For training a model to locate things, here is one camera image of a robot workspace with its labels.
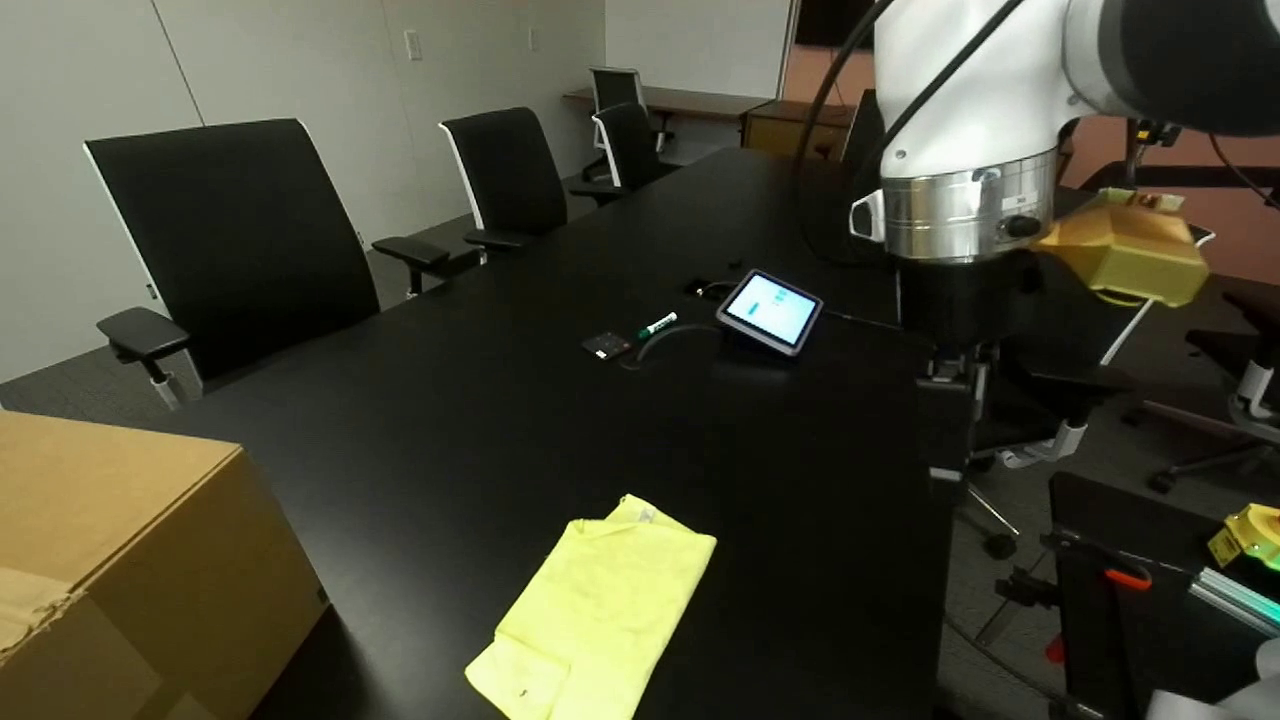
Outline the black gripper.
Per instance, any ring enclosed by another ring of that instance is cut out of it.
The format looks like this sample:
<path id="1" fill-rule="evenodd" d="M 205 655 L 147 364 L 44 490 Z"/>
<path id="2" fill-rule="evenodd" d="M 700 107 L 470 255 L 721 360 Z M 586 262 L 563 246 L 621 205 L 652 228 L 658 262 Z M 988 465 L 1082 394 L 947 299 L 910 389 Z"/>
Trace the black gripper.
<path id="1" fill-rule="evenodd" d="M 933 480 L 1029 447 L 1055 431 L 1017 344 L 1029 337 L 1049 272 L 1013 252 L 981 262 L 896 262 L 896 321 L 928 347 L 921 389 Z"/>

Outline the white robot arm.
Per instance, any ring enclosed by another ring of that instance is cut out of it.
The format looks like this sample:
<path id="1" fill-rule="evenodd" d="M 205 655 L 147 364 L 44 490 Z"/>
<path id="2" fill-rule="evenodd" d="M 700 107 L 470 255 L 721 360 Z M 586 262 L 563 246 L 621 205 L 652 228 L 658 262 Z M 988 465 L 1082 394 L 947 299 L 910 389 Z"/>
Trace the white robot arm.
<path id="1" fill-rule="evenodd" d="M 1087 288 L 1035 239 L 1081 117 L 1280 131 L 1280 0 L 877 0 L 872 169 L 849 232 L 896 262 L 896 321 L 933 344 L 928 471 L 975 453 L 994 347 L 1065 337 Z"/>

